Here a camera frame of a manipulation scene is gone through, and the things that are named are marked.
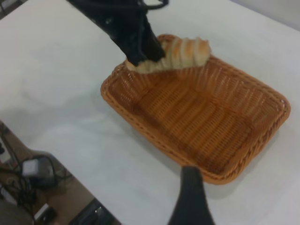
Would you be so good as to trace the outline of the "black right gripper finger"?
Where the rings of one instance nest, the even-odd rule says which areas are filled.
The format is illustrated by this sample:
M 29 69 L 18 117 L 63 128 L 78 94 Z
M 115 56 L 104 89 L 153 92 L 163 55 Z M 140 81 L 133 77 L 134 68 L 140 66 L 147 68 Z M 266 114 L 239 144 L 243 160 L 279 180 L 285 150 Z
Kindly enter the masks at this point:
M 184 166 L 180 175 L 180 193 L 168 222 L 170 225 L 213 225 L 200 170 Z

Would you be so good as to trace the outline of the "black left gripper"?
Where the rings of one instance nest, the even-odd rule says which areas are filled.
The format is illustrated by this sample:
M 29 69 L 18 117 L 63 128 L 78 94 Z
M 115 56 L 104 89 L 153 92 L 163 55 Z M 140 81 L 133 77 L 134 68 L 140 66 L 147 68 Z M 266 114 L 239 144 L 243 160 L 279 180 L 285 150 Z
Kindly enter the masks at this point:
M 102 29 L 137 67 L 147 60 L 161 60 L 165 52 L 139 0 L 70 0 L 69 3 Z M 142 49 L 138 45 L 142 38 Z

